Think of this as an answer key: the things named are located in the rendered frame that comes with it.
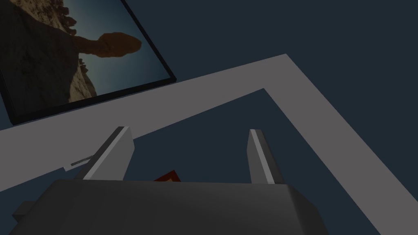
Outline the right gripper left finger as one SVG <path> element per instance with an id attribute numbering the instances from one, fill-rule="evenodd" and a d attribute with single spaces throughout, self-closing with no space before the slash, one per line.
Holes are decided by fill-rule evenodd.
<path id="1" fill-rule="evenodd" d="M 123 180 L 135 146 L 131 129 L 118 127 L 75 176 L 75 180 Z"/>

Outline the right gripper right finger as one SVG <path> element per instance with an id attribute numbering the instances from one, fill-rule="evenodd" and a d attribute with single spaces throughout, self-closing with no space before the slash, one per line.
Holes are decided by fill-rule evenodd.
<path id="1" fill-rule="evenodd" d="M 247 160 L 252 184 L 285 184 L 268 142 L 260 129 L 249 130 Z"/>

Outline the red and tan object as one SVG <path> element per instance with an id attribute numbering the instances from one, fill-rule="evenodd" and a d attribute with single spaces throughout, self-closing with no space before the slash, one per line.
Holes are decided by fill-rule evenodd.
<path id="1" fill-rule="evenodd" d="M 154 180 L 156 182 L 181 182 L 175 170 L 168 172 L 167 174 L 162 175 L 161 177 Z"/>

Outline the framed desert rock picture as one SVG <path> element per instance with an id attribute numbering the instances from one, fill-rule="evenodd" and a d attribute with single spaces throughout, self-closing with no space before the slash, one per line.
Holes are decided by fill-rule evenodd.
<path id="1" fill-rule="evenodd" d="M 0 95 L 13 125 L 175 81 L 129 0 L 0 0 Z"/>

